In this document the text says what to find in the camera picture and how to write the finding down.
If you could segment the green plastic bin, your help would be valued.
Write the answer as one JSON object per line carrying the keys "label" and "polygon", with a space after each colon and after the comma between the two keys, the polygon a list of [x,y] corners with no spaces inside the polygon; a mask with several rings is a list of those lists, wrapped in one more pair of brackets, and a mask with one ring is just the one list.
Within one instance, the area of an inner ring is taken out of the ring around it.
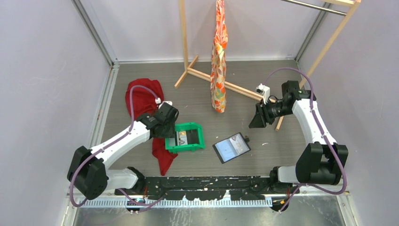
{"label": "green plastic bin", "polygon": [[165,139],[165,148],[173,154],[204,149],[202,126],[194,122],[176,124],[174,137]]}

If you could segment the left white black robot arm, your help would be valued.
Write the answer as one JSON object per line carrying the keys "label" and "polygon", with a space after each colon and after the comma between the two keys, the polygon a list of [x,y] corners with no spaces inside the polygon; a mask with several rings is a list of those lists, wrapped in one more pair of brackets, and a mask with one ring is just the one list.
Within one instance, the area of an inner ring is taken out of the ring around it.
{"label": "left white black robot arm", "polygon": [[133,195],[144,190],[145,177],[134,167],[110,167],[124,154],[152,138],[174,138],[179,111],[170,101],[162,102],[154,113],[143,113],[119,134],[92,148],[79,147],[72,158],[67,179],[87,200],[104,191],[126,189]]}

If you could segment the black card holder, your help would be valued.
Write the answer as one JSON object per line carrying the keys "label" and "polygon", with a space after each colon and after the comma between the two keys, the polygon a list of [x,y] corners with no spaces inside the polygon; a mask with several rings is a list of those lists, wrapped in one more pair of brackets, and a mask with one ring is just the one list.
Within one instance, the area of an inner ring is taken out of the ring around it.
{"label": "black card holder", "polygon": [[240,133],[240,132],[212,145],[218,159],[220,160],[220,162],[222,164],[224,164],[228,161],[231,161],[251,150],[251,148],[250,148],[249,151],[247,151],[241,155],[237,155],[237,153],[235,152],[235,150],[231,144],[231,141],[230,141],[231,138],[236,138],[236,137],[240,137],[241,139],[243,139],[246,142],[246,144],[248,145],[248,147],[250,148],[250,146],[248,144],[250,141],[249,137],[242,135],[242,133]]}

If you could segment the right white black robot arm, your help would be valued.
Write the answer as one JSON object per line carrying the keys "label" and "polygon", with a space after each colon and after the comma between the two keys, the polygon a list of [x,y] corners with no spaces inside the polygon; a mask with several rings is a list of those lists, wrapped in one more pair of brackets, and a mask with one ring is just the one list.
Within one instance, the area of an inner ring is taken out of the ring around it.
{"label": "right white black robot arm", "polygon": [[263,98],[255,105],[249,128],[265,128],[278,117],[294,115],[306,147],[295,165],[277,166],[270,171],[270,190],[281,193],[288,183],[337,185],[343,175],[341,168],[346,163],[348,148],[329,134],[311,90],[300,89],[297,81],[284,82],[281,88],[282,99],[270,101],[270,88],[263,84],[257,86],[256,91]]}

